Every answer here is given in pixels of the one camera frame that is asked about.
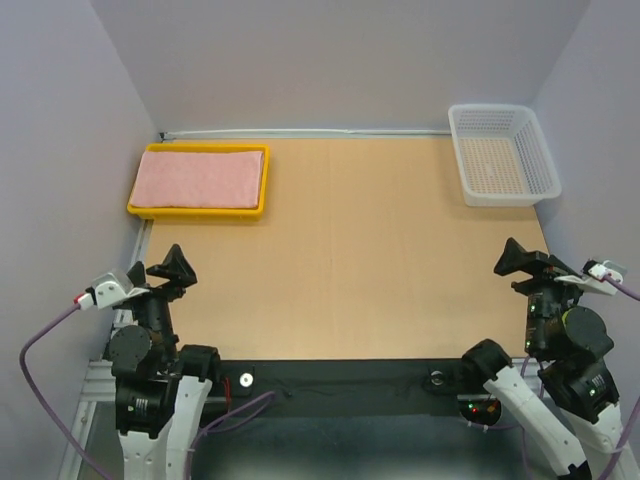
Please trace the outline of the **pink towel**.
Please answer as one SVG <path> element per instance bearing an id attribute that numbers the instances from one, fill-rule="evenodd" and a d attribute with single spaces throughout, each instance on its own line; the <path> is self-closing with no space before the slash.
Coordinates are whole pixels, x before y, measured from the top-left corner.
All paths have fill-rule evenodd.
<path id="1" fill-rule="evenodd" d="M 258 151 L 146 152 L 130 204 L 137 208 L 253 209 L 264 155 Z"/>

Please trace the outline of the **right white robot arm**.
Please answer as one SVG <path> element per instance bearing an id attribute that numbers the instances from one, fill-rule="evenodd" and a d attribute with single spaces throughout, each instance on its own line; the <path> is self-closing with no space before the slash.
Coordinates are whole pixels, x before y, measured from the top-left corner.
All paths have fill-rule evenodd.
<path id="1" fill-rule="evenodd" d="M 604 319 L 580 303 L 586 293 L 622 292 L 624 269 L 609 260 L 589 260 L 576 271 L 509 238 L 494 272 L 528 276 L 511 287 L 527 300 L 524 350 L 540 364 L 537 377 L 554 405 L 545 404 L 490 339 L 462 356 L 463 384 L 496 398 L 537 444 L 557 478 L 638 478 L 639 463 L 628 440 L 631 424 L 622 419 L 619 391 L 605 362 L 614 341 Z"/>

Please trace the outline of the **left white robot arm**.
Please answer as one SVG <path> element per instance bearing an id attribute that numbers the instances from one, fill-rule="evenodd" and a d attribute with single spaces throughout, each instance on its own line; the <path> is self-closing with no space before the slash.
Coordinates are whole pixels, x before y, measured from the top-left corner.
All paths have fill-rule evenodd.
<path id="1" fill-rule="evenodd" d="M 197 275 L 174 244 L 150 267 L 136 262 L 110 305 L 131 313 L 108 344 L 115 379 L 115 427 L 127 479 L 183 479 L 204 403 L 222 382 L 217 348 L 180 345 L 170 304 Z"/>

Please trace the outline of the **white plastic basket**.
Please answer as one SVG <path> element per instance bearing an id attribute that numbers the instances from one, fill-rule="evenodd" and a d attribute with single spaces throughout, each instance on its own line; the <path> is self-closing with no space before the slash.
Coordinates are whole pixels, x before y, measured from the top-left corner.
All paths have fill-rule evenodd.
<path id="1" fill-rule="evenodd" d="M 533 110 L 458 104 L 449 126 L 465 204 L 531 207 L 561 195 L 561 182 Z"/>

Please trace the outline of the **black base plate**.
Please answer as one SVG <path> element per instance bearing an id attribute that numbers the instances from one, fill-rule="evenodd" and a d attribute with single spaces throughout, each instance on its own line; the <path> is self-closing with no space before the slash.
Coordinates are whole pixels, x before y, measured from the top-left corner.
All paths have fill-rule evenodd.
<path id="1" fill-rule="evenodd" d="M 267 392 L 274 418 L 433 415 L 490 426 L 504 421 L 498 400 L 463 374 L 459 359 L 224 360 L 202 424 Z"/>

